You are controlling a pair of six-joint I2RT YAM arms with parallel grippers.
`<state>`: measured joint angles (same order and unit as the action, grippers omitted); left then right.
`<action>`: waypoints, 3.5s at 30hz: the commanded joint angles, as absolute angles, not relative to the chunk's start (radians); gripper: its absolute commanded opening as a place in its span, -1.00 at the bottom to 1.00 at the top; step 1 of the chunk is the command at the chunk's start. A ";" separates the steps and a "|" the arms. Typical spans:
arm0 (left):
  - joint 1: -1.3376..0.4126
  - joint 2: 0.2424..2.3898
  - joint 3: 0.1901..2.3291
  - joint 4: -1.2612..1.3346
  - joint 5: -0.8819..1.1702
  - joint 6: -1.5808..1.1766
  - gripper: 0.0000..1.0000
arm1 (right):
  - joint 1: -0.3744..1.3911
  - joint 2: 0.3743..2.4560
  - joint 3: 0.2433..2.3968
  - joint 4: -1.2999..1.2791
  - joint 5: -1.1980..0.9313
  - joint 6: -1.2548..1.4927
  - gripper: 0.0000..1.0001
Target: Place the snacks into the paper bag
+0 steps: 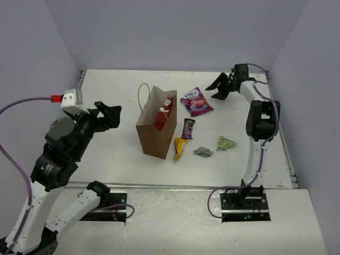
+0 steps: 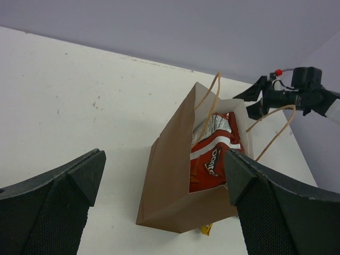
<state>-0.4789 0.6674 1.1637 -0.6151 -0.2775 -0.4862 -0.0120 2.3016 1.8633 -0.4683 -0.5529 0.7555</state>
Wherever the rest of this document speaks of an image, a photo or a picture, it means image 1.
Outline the purple Fox's candy bag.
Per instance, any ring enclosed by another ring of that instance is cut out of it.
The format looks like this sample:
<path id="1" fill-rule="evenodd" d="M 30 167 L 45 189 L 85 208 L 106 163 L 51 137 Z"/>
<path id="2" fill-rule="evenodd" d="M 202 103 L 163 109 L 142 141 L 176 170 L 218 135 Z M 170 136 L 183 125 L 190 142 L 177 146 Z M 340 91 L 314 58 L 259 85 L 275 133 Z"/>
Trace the purple Fox's candy bag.
<path id="1" fill-rule="evenodd" d="M 196 87 L 186 93 L 180 99 L 180 102 L 186 107 L 191 117 L 195 117 L 214 110 L 208 104 L 199 87 Z"/>

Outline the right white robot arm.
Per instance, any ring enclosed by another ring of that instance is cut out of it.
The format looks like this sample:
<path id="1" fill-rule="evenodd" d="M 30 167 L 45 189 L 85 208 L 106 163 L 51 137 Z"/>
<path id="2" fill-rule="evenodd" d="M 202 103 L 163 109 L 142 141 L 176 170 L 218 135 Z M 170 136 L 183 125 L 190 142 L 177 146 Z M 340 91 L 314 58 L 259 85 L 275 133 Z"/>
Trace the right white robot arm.
<path id="1" fill-rule="evenodd" d="M 268 82 L 259 81 L 249 75 L 249 67 L 259 68 L 268 75 L 263 67 L 253 63 L 236 64 L 231 73 L 221 73 L 205 90 L 217 90 L 212 98 L 225 100 L 232 92 L 238 92 L 250 105 L 246 119 L 245 131 L 250 141 L 248 164 L 240 186 L 221 186 L 213 189 L 237 190 L 237 204 L 241 208 L 250 208 L 256 197 L 250 190 L 263 189 L 263 168 L 270 143 L 279 130 L 279 116 L 281 104 L 265 96 L 257 87 L 258 84 L 267 85 Z"/>

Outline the brown paper bag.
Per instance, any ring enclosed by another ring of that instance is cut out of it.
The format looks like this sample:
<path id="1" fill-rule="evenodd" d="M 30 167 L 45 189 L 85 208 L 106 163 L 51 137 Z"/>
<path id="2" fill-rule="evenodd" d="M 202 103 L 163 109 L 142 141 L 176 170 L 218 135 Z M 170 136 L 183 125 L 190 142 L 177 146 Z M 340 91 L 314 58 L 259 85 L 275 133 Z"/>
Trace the brown paper bag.
<path id="1" fill-rule="evenodd" d="M 148 88 L 148 99 L 139 104 L 136 129 L 144 154 L 165 159 L 177 125 L 177 91 Z"/>

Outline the yellow snack packet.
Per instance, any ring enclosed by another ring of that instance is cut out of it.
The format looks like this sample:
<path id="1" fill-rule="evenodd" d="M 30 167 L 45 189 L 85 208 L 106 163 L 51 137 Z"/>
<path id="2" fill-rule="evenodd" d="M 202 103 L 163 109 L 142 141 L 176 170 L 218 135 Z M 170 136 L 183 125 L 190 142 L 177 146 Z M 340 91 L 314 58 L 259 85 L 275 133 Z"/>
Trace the yellow snack packet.
<path id="1" fill-rule="evenodd" d="M 181 158 L 184 150 L 184 146 L 188 143 L 187 139 L 182 139 L 179 137 L 176 137 L 174 139 L 174 148 L 175 148 L 175 154 L 174 154 L 174 160 L 177 161 Z"/>

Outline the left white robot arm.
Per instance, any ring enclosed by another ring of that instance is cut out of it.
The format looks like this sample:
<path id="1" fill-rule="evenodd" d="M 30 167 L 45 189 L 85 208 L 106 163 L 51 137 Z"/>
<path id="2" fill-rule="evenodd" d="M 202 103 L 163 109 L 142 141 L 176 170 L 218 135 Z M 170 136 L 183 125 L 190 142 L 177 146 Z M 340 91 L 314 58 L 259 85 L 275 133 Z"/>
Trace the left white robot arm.
<path id="1" fill-rule="evenodd" d="M 1 239 L 1 254 L 53 254 L 76 222 L 97 207 L 110 204 L 109 187 L 93 181 L 74 203 L 48 219 L 94 134 L 120 124 L 121 106 L 106 106 L 100 101 L 94 105 L 94 109 L 76 116 L 69 114 L 51 125 L 28 182 L 27 205 L 11 233 Z"/>

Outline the red Doritos chip bag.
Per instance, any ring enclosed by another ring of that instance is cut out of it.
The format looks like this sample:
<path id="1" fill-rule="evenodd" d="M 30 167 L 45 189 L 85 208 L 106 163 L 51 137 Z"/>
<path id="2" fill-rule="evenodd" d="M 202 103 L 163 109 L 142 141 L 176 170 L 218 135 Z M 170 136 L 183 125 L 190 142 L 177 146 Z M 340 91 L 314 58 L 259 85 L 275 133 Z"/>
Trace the red Doritos chip bag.
<path id="1" fill-rule="evenodd" d="M 161 131 L 164 128 L 164 125 L 173 109 L 174 101 L 175 97 L 168 97 L 159 108 L 153 122 L 153 127 L 156 130 Z"/>

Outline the grey snack packet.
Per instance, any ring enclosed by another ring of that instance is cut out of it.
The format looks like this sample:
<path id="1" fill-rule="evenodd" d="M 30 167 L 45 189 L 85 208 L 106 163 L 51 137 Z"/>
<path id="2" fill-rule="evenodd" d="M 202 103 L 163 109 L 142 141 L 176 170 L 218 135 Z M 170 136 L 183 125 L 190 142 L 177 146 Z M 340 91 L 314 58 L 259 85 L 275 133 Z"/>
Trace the grey snack packet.
<path id="1" fill-rule="evenodd" d="M 213 155 L 213 151 L 206 147 L 199 147 L 198 149 L 194 150 L 193 153 L 204 158 L 209 158 Z"/>

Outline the green snack packet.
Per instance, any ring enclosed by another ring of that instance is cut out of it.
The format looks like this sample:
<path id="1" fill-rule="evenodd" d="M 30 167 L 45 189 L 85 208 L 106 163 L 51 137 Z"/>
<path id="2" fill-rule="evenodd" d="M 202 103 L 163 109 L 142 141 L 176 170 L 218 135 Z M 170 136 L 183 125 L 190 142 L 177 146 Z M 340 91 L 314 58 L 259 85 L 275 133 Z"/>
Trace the green snack packet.
<path id="1" fill-rule="evenodd" d="M 236 146 L 236 142 L 228 139 L 227 137 L 220 136 L 217 142 L 217 150 L 228 150 Z"/>

